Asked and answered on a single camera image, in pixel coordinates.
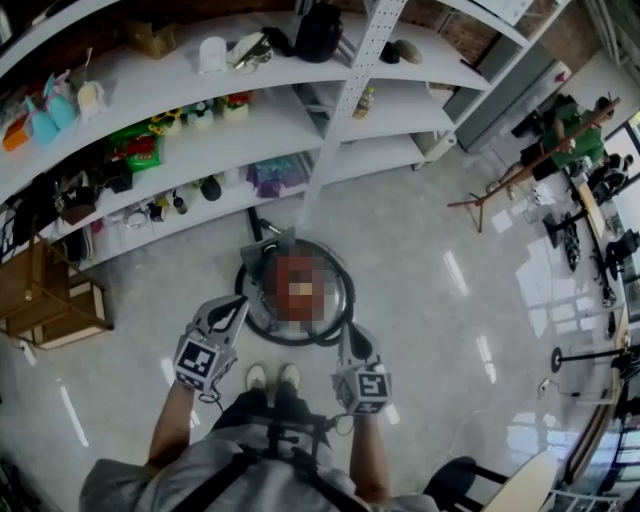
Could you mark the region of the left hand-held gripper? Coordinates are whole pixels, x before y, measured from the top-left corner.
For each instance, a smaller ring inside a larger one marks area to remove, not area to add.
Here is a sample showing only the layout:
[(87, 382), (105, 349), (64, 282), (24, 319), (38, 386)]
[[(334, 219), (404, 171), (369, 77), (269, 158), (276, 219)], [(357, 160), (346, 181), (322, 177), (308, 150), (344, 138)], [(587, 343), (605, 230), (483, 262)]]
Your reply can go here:
[(212, 391), (236, 362), (234, 344), (248, 313), (248, 298), (227, 295), (205, 302), (180, 337), (174, 357), (176, 380), (196, 391)]

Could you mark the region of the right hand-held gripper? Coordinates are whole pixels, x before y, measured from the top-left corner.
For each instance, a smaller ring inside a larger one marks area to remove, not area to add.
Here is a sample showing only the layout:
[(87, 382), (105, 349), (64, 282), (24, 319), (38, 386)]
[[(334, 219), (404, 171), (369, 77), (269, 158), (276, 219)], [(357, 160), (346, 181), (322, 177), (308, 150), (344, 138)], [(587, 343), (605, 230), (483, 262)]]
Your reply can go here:
[(366, 364), (374, 353), (371, 333), (363, 326), (345, 323), (339, 336), (339, 367), (332, 376), (336, 400), (348, 415), (377, 415), (391, 401), (391, 375), (376, 368), (352, 367)]

